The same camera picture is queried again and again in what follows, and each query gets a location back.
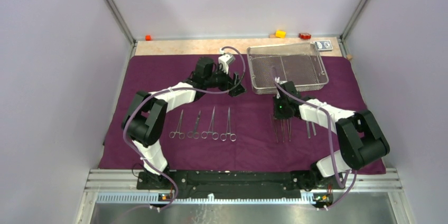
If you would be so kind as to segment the steel curved tweezers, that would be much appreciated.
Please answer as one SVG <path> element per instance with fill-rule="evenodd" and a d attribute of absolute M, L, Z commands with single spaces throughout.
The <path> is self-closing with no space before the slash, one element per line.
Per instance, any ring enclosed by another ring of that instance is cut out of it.
<path fill-rule="evenodd" d="M 284 125 L 284 123 L 285 123 L 285 120 L 280 120 L 279 121 L 279 124 L 280 124 L 279 132 L 281 133 L 280 138 L 281 138 L 281 142 L 282 143 L 285 142 L 285 128 L 284 128 L 285 125 Z"/>

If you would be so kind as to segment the metal mesh instrument tray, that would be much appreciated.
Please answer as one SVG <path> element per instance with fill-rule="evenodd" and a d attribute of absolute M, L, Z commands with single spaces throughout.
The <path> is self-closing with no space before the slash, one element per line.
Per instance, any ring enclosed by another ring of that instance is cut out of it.
<path fill-rule="evenodd" d="M 329 83 L 329 76 L 315 44 L 275 44 L 247 48 L 254 93 L 277 92 L 274 78 L 294 82 L 299 92 L 316 91 Z"/>

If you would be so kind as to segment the purple cloth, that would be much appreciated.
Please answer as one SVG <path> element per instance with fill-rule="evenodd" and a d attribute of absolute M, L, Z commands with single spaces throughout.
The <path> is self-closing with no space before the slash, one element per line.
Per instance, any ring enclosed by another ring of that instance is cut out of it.
<path fill-rule="evenodd" d="M 196 55 L 148 55 L 130 60 L 99 168 L 130 169 L 141 162 L 124 142 L 121 128 L 134 96 L 140 90 L 152 92 L 175 86 L 189 76 L 197 61 Z M 206 94 L 167 113 L 160 145 L 170 168 L 289 172 L 308 170 L 312 163 L 330 154 L 327 129 L 317 126 L 317 134 L 309 135 L 305 122 L 297 118 L 292 120 L 291 138 L 277 137 L 271 122 L 271 95 L 255 94 L 248 76 L 243 84 L 247 91 L 237 97 Z M 177 127 L 182 132 L 194 127 L 202 132 L 211 122 L 218 133 L 224 133 L 230 123 L 236 141 L 169 137 Z"/>

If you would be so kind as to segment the steel forceps clamp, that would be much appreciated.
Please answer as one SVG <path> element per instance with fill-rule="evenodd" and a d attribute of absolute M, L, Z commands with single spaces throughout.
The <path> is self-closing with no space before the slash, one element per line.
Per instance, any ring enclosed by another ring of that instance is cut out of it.
<path fill-rule="evenodd" d="M 214 107 L 213 111 L 212 111 L 211 118 L 210 118 L 210 124 L 209 124 L 208 130 L 203 131 L 201 133 L 201 138 L 206 139 L 208 137 L 211 137 L 211 139 L 213 139 L 215 141 L 219 138 L 219 134 L 214 129 L 215 113 L 216 113 L 216 108 Z"/>

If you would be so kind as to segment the small steel hemostat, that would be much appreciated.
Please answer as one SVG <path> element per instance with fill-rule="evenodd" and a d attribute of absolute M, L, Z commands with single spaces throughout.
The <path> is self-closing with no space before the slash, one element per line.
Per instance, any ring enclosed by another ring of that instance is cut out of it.
<path fill-rule="evenodd" d="M 178 139 L 184 139 L 185 138 L 185 133 L 182 132 L 183 113 L 184 113 L 184 110 L 181 110 L 176 129 L 169 133 L 169 138 L 175 138 L 175 137 L 177 137 Z"/>

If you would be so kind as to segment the blue playing card deck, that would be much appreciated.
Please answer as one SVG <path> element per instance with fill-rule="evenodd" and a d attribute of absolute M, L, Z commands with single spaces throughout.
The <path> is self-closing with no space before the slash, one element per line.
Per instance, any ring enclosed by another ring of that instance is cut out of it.
<path fill-rule="evenodd" d="M 330 40 L 319 40 L 319 41 L 314 41 L 313 42 L 314 45 L 316 46 L 318 51 L 332 51 L 333 50 L 333 45 L 331 43 Z"/>

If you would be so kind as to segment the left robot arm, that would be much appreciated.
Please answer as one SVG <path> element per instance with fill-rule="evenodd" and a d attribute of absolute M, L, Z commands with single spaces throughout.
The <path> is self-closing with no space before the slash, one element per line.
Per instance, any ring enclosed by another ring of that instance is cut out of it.
<path fill-rule="evenodd" d="M 242 77 L 229 75 L 234 60 L 230 53 L 217 60 L 200 57 L 185 80 L 156 92 L 138 91 L 134 96 L 122 122 L 123 140 L 140 156 L 144 169 L 150 172 L 150 183 L 157 189 L 166 187 L 170 180 L 160 144 L 167 113 L 211 94 L 213 88 L 232 97 L 242 94 Z"/>

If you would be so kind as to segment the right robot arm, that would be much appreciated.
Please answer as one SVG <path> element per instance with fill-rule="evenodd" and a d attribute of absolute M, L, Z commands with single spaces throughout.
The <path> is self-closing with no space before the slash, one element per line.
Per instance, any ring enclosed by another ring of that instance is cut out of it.
<path fill-rule="evenodd" d="M 331 176 L 358 171 L 389 154 L 388 141 L 371 111 L 345 110 L 317 98 L 303 97 L 291 81 L 275 85 L 275 119 L 298 118 L 328 131 L 330 155 L 314 163 L 310 173 L 314 187 L 324 188 Z"/>

